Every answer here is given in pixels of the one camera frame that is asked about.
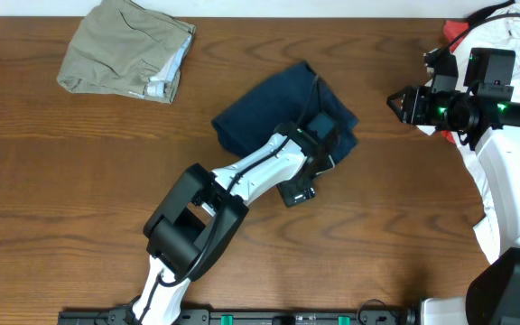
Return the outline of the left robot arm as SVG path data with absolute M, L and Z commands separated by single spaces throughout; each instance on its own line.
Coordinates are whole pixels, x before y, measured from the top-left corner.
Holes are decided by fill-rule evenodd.
M 128 324 L 171 324 L 188 286 L 221 257 L 250 204 L 277 188 L 286 207 L 314 197 L 313 181 L 334 167 L 339 129 L 316 117 L 277 126 L 268 142 L 239 162 L 185 170 L 144 226 L 150 271 L 129 307 Z

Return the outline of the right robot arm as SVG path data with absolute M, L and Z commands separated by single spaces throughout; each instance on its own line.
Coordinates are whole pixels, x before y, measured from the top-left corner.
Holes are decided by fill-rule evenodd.
M 509 98 L 406 87 L 387 105 L 410 125 L 465 135 L 487 177 L 498 224 L 498 257 L 456 298 L 422 302 L 420 324 L 520 324 L 520 104 Z

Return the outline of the navy blue shorts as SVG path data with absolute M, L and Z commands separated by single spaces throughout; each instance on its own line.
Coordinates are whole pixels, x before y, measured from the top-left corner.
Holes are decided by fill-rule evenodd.
M 331 157 L 340 163 L 358 144 L 353 134 L 358 119 L 306 61 L 264 80 L 211 124 L 222 147 L 244 158 L 263 146 L 278 125 L 306 124 L 320 111 L 339 124 L 339 141 Z

